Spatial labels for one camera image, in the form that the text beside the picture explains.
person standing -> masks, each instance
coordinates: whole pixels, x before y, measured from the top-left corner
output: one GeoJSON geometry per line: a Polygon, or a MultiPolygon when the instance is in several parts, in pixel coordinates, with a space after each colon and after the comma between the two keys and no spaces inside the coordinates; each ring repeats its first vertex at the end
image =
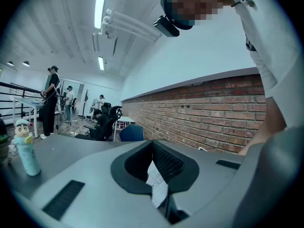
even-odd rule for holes
{"type": "Polygon", "coordinates": [[[52,66],[48,68],[51,74],[51,80],[49,81],[48,88],[42,93],[45,97],[43,104],[43,134],[40,135],[42,139],[50,136],[54,133],[54,121],[55,121],[55,107],[57,104],[57,86],[59,84],[59,76],[57,74],[58,67],[52,66]]]}
{"type": "Polygon", "coordinates": [[[72,86],[69,86],[67,88],[68,90],[68,93],[66,95],[66,99],[65,99],[65,102],[66,102],[66,120],[65,120],[65,123],[70,123],[71,122],[71,106],[72,106],[72,101],[74,99],[74,92],[73,92],[73,87],[72,86]]]}
{"type": "Polygon", "coordinates": [[[105,100],[104,100],[104,95],[100,95],[99,99],[94,99],[94,101],[92,102],[92,108],[93,108],[93,114],[91,117],[91,121],[95,122],[95,116],[96,116],[96,110],[101,110],[101,106],[104,105],[105,100]]]}

white ceiling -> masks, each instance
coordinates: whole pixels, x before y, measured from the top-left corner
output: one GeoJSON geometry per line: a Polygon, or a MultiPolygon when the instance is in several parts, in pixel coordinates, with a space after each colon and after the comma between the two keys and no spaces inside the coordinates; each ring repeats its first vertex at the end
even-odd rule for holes
{"type": "MultiPolygon", "coordinates": [[[[106,9],[116,10],[153,28],[163,14],[160,0],[105,0],[106,9]]],[[[114,56],[93,47],[95,0],[25,0],[2,37],[0,63],[13,61],[24,68],[45,71],[56,65],[60,71],[125,77],[144,51],[153,46],[140,37],[116,30],[114,56]],[[99,68],[97,57],[107,61],[99,68]]]]}

white table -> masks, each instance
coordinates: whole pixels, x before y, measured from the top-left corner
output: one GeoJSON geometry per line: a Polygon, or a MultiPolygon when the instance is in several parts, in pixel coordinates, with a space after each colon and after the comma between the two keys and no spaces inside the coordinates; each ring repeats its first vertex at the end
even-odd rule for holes
{"type": "Polygon", "coordinates": [[[14,102],[13,102],[13,122],[14,125],[16,124],[16,120],[15,120],[15,103],[16,101],[18,101],[21,104],[24,104],[26,106],[29,106],[29,111],[28,111],[28,121],[31,121],[31,111],[32,108],[34,109],[34,130],[35,130],[35,137],[38,138],[38,133],[37,133],[37,109],[43,108],[43,104],[39,103],[39,104],[34,104],[32,101],[34,99],[33,98],[22,98],[22,97],[17,97],[14,96],[14,102]]]}
{"type": "Polygon", "coordinates": [[[122,116],[115,122],[115,127],[114,127],[114,142],[115,142],[115,136],[116,136],[116,130],[122,130],[120,128],[117,128],[117,122],[125,122],[125,123],[134,123],[135,121],[132,120],[130,117],[127,116],[122,116]]]}

figurine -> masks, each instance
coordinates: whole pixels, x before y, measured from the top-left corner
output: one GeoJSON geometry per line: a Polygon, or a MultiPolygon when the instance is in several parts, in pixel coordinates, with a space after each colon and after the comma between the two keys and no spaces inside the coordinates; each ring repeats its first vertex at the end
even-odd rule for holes
{"type": "Polygon", "coordinates": [[[24,119],[16,121],[14,143],[26,173],[35,176],[40,172],[40,167],[33,149],[33,134],[29,132],[29,125],[30,122],[24,119]]]}

head-mounted camera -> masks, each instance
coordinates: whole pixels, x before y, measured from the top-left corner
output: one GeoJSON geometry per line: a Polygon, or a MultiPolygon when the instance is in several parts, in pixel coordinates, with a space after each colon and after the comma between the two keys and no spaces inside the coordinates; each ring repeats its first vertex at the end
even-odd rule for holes
{"type": "Polygon", "coordinates": [[[184,25],[173,18],[171,3],[168,0],[161,0],[161,7],[165,12],[165,17],[160,16],[153,23],[153,25],[165,36],[177,37],[180,35],[180,32],[177,28],[182,30],[188,30],[192,28],[192,26],[184,25]]]}

